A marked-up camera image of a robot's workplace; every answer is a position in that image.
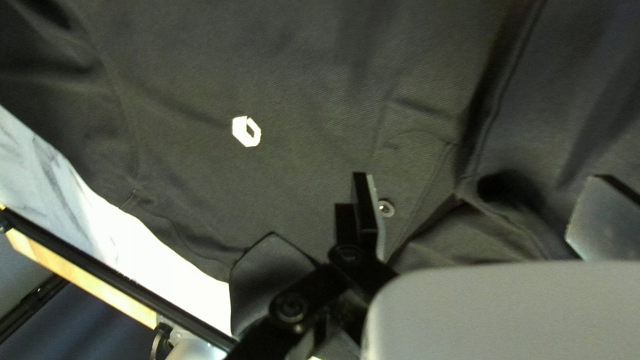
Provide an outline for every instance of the gray fabric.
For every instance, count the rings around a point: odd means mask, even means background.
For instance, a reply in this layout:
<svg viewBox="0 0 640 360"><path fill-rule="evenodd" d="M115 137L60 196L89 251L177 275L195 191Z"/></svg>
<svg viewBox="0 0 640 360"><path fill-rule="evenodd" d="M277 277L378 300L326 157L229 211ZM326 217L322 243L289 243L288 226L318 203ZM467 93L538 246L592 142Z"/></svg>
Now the gray fabric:
<svg viewBox="0 0 640 360"><path fill-rule="evenodd" d="M545 2L515 49L457 189L483 211L491 202L527 204L559 236L591 174L640 190L640 3Z"/></svg>
<svg viewBox="0 0 640 360"><path fill-rule="evenodd" d="M389 255L453 191L508 3L3 0L0 104L218 279L272 231L326 260L353 171L396 207Z"/></svg>
<svg viewBox="0 0 640 360"><path fill-rule="evenodd" d="M525 208L501 206L502 214L483 213L469 204L452 210L423 234L409 241L390 264L399 273L421 268L480 265L548 259L540 239L562 240ZM529 217L528 227L507 220L506 216Z"/></svg>

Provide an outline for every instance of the white logo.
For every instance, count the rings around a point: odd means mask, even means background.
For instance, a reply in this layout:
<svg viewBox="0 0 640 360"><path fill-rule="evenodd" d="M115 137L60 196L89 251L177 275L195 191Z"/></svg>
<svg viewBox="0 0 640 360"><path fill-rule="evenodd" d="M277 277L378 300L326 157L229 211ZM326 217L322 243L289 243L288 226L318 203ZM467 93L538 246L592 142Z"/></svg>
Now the white logo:
<svg viewBox="0 0 640 360"><path fill-rule="evenodd" d="M247 126L253 131L253 136L247 131ZM258 146L260 143L260 137L262 131L256 123L246 116L240 116L234 118L232 134L238 139L244 146L252 147Z"/></svg>

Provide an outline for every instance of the bolt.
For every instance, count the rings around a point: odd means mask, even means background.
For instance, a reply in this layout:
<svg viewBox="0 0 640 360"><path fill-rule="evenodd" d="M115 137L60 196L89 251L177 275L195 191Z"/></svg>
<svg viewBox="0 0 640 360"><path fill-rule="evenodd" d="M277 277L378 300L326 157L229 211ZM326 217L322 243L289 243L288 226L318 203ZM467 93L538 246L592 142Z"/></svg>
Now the bolt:
<svg viewBox="0 0 640 360"><path fill-rule="evenodd" d="M276 314L285 323L296 323L307 313L307 301L297 293L286 293L276 299Z"/></svg>

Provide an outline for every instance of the screw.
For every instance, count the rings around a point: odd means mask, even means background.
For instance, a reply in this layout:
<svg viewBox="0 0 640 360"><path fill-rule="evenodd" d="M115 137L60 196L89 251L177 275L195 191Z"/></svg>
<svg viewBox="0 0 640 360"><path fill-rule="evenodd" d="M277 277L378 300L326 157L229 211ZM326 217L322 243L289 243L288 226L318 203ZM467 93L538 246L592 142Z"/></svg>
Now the screw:
<svg viewBox="0 0 640 360"><path fill-rule="evenodd" d="M396 213L394 205L389 200L385 199L380 199L378 201L378 210L380 210L382 216L385 218L390 218Z"/></svg>
<svg viewBox="0 0 640 360"><path fill-rule="evenodd" d="M285 323L296 323L307 313L307 301L297 293L286 293L276 299L276 314Z"/></svg>

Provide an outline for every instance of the wooden strip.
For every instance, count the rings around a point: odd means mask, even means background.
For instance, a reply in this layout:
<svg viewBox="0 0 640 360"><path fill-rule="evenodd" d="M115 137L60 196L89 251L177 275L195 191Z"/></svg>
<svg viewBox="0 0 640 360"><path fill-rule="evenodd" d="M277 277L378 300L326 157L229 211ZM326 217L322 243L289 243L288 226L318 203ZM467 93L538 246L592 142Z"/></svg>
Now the wooden strip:
<svg viewBox="0 0 640 360"><path fill-rule="evenodd" d="M39 243L29 239L19 231L11 229L6 235L16 251L64 277L66 280L69 280L147 327L151 329L156 328L157 321L155 311L70 263Z"/></svg>

